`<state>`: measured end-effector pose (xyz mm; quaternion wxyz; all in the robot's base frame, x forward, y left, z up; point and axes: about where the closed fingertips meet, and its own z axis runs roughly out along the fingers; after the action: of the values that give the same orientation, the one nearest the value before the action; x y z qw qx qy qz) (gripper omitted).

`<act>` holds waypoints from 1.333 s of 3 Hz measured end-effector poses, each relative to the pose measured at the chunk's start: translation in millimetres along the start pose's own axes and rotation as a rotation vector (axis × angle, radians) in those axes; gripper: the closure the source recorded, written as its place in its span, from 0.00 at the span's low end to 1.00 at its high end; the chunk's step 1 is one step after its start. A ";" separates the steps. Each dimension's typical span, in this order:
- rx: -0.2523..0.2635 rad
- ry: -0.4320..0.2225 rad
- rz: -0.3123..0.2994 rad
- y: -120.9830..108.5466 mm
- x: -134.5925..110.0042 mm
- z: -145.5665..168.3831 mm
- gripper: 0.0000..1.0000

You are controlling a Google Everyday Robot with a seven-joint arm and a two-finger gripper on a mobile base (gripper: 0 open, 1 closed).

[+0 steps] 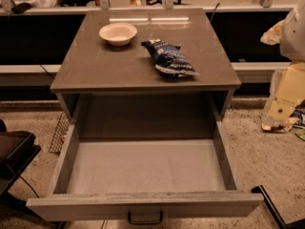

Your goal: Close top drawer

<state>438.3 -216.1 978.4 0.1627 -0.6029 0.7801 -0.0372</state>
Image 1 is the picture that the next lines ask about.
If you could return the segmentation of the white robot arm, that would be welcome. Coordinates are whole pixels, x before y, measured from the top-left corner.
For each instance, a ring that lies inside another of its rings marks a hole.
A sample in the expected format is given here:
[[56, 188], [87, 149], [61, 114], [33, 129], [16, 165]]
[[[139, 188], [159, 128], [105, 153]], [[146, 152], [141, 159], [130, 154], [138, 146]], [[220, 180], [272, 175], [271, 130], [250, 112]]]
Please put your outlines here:
[[280, 53], [291, 60], [287, 69], [274, 72], [261, 127], [264, 131], [289, 131], [300, 120], [295, 109], [305, 100], [305, 0], [299, 0], [261, 41], [278, 43]]

